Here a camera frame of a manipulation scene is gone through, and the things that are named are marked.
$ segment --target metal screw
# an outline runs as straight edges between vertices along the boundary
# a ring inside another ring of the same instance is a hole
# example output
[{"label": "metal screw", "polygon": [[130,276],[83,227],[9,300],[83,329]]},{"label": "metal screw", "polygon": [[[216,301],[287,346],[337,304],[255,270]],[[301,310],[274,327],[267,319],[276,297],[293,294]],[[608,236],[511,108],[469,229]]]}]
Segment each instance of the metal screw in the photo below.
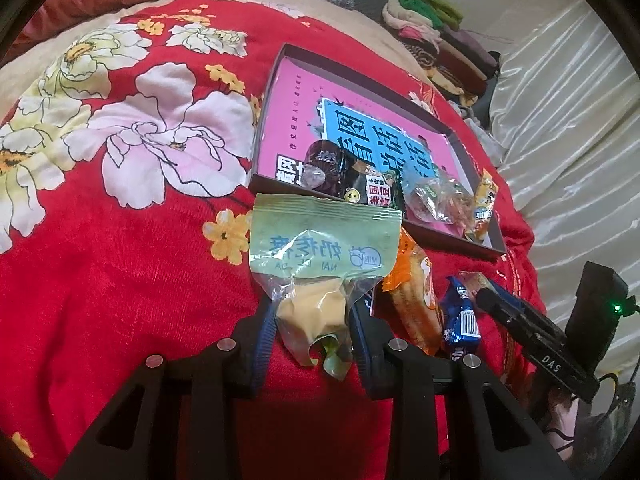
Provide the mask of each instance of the metal screw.
[{"label": "metal screw", "polygon": [[150,355],[145,359],[145,365],[147,368],[158,368],[162,362],[164,362],[164,358],[158,354]]},{"label": "metal screw", "polygon": [[406,350],[409,347],[409,343],[407,343],[407,341],[399,337],[392,339],[391,341],[389,341],[388,344],[389,344],[389,348],[391,348],[392,350],[395,350],[396,352],[401,352],[403,350]]},{"label": "metal screw", "polygon": [[218,347],[218,350],[229,352],[236,347],[236,342],[230,337],[225,337],[218,341],[218,344],[216,346]]},{"label": "metal screw", "polygon": [[475,354],[467,354],[462,358],[462,362],[469,368],[478,368],[482,361]]}]

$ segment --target white flower pattern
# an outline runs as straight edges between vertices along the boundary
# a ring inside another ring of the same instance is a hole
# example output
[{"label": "white flower pattern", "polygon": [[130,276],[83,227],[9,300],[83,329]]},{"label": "white flower pattern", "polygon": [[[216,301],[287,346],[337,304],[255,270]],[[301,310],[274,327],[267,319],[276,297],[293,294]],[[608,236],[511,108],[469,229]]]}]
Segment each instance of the white flower pattern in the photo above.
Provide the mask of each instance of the white flower pattern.
[{"label": "white flower pattern", "polygon": [[[110,25],[74,41],[36,88],[20,98],[20,111],[46,110],[56,96],[60,99],[56,109],[65,110],[64,118],[78,113],[80,99],[106,99],[111,91],[108,71],[132,67],[148,54],[145,47],[151,46],[151,40],[142,38],[136,27],[134,23]],[[52,122],[62,125],[60,118],[52,118]]]},{"label": "white flower pattern", "polygon": [[[29,91],[35,92],[38,83]],[[53,95],[46,106],[32,113],[16,110],[0,128],[0,254],[12,247],[11,227],[26,237],[44,219],[37,190],[56,189],[65,181],[63,171],[74,166],[62,136],[86,126],[90,107],[80,102],[76,114],[69,116],[69,101],[64,94]],[[50,118],[62,126],[52,124]]]},{"label": "white flower pattern", "polygon": [[246,56],[246,34],[244,32],[219,30],[205,27],[201,23],[189,23],[185,26],[174,25],[170,32],[172,36],[167,40],[166,46],[182,45],[200,54],[210,54],[212,50],[215,50],[220,54]]},{"label": "white flower pattern", "polygon": [[261,0],[226,0],[229,2],[240,2],[242,4],[259,4],[265,7],[269,7],[270,9],[273,10],[277,10],[278,12],[283,12],[284,14],[286,14],[287,16],[289,16],[290,18],[293,18],[294,20],[298,19],[298,18],[302,18],[303,16],[306,16],[306,14],[304,12],[302,12],[301,10],[296,9],[295,7],[290,7],[286,4],[277,4],[274,2],[264,2]]},{"label": "white flower pattern", "polygon": [[217,197],[245,184],[238,157],[250,158],[252,108],[219,91],[193,102],[196,86],[185,64],[152,67],[136,78],[137,94],[105,105],[65,144],[73,160],[92,160],[106,144],[106,192],[135,209],[164,202],[164,183],[191,196]]},{"label": "white flower pattern", "polygon": [[409,99],[411,99],[412,102],[416,103],[420,108],[422,108],[423,110],[427,110],[432,116],[436,117],[436,113],[433,110],[433,107],[428,102],[420,99],[417,93],[409,92]]}]

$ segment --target stack of clothes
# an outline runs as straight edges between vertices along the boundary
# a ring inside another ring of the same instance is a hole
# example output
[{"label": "stack of clothes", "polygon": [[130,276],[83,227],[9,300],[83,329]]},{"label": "stack of clothes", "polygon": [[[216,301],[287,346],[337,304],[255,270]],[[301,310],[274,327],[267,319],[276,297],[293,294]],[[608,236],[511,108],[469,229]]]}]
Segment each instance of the stack of clothes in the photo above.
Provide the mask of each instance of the stack of clothes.
[{"label": "stack of clothes", "polygon": [[470,107],[487,91],[498,63],[443,0],[389,0],[382,17],[447,99]]}]

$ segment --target snack package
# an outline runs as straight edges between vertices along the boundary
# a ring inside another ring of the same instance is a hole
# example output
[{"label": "snack package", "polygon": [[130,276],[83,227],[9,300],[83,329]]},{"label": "snack package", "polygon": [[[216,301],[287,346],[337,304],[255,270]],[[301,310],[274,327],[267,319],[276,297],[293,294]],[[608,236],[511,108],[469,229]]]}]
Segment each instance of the snack package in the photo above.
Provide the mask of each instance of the snack package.
[{"label": "snack package", "polygon": [[395,170],[381,173],[358,158],[352,159],[343,179],[347,202],[402,210],[400,175]]},{"label": "snack package", "polygon": [[305,170],[303,175],[310,171],[308,166],[315,166],[324,173],[322,184],[313,189],[330,196],[341,196],[343,188],[342,179],[347,167],[344,150],[330,140],[316,140],[306,150]]},{"label": "snack package", "polygon": [[431,261],[404,229],[398,257],[382,281],[412,342],[425,354],[435,355],[442,344],[442,313],[433,292]]},{"label": "snack package", "polygon": [[487,170],[482,170],[482,180],[474,196],[473,225],[465,229],[465,237],[471,241],[481,243],[489,230],[489,222],[494,214],[495,197],[498,186]]},{"label": "snack package", "polygon": [[258,194],[249,266],[277,303],[286,348],[303,366],[320,343],[323,367],[343,379],[351,365],[347,309],[394,266],[402,213],[299,195]]},{"label": "snack package", "polygon": [[473,197],[462,184],[444,170],[425,178],[407,171],[402,183],[406,206],[425,222],[444,222],[471,229]]},{"label": "snack package", "polygon": [[448,276],[449,288],[440,302],[444,316],[444,347],[451,359],[457,361],[465,354],[473,354],[480,344],[473,303],[466,287],[455,276]]},{"label": "snack package", "polygon": [[490,288],[497,292],[492,282],[482,272],[459,272],[458,279],[465,286],[474,305],[476,304],[476,294],[481,288]]},{"label": "snack package", "polygon": [[324,173],[316,191],[343,198],[355,204],[391,207],[402,210],[400,175],[395,170],[384,173],[329,140],[316,140],[306,152],[304,176],[313,168]]}]

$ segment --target orange snack package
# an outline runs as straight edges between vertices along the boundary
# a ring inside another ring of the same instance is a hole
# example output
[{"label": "orange snack package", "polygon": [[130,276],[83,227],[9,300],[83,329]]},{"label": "orange snack package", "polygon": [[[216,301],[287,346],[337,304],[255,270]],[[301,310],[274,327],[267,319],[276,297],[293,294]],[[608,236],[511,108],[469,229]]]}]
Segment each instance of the orange snack package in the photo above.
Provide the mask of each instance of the orange snack package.
[{"label": "orange snack package", "polygon": [[382,291],[391,295],[412,342],[434,355],[442,342],[442,313],[433,293],[431,261],[404,229],[396,264],[382,281]]}]

